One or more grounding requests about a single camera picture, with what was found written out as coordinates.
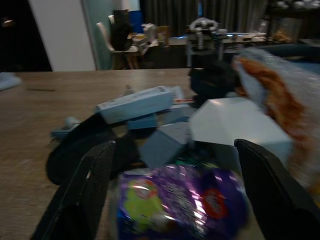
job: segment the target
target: chair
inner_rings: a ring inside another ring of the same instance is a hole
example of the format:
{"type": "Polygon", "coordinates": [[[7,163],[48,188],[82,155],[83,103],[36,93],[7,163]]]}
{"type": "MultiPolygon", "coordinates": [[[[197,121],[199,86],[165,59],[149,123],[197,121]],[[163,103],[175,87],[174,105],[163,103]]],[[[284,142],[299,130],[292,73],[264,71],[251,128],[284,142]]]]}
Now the chair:
{"type": "Polygon", "coordinates": [[[126,59],[128,60],[130,69],[135,69],[135,68],[139,69],[138,60],[137,60],[137,55],[139,55],[139,49],[136,46],[132,45],[130,49],[126,51],[115,50],[114,47],[111,45],[110,38],[108,36],[105,25],[102,22],[98,22],[96,25],[102,34],[106,47],[109,49],[109,51],[112,54],[112,69],[116,69],[115,68],[116,56],[121,54],[125,54],[126,59]]]}

